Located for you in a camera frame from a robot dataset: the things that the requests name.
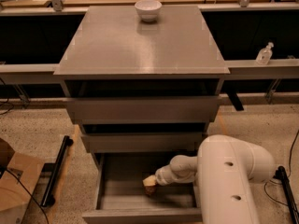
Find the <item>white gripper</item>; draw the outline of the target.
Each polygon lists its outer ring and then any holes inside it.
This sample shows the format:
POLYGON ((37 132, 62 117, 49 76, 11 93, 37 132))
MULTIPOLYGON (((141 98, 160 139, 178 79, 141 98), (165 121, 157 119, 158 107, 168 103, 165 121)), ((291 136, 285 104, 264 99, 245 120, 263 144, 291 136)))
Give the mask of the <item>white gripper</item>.
POLYGON ((156 186, 157 183, 161 186, 170 185, 178 180, 177 175, 172 171, 169 165, 166 165, 155 172, 155 175, 150 175, 143 180, 145 187, 156 186))

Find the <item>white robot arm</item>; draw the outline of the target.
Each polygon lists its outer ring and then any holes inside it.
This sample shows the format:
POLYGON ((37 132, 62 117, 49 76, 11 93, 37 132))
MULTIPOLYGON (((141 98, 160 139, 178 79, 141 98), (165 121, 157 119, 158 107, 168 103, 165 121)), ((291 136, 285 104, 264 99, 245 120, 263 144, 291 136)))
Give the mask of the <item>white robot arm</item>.
POLYGON ((227 135, 211 135, 195 156, 177 155, 143 180, 151 195, 157 186, 194 182, 204 224, 260 224, 250 189, 272 178, 276 165, 264 147, 227 135))

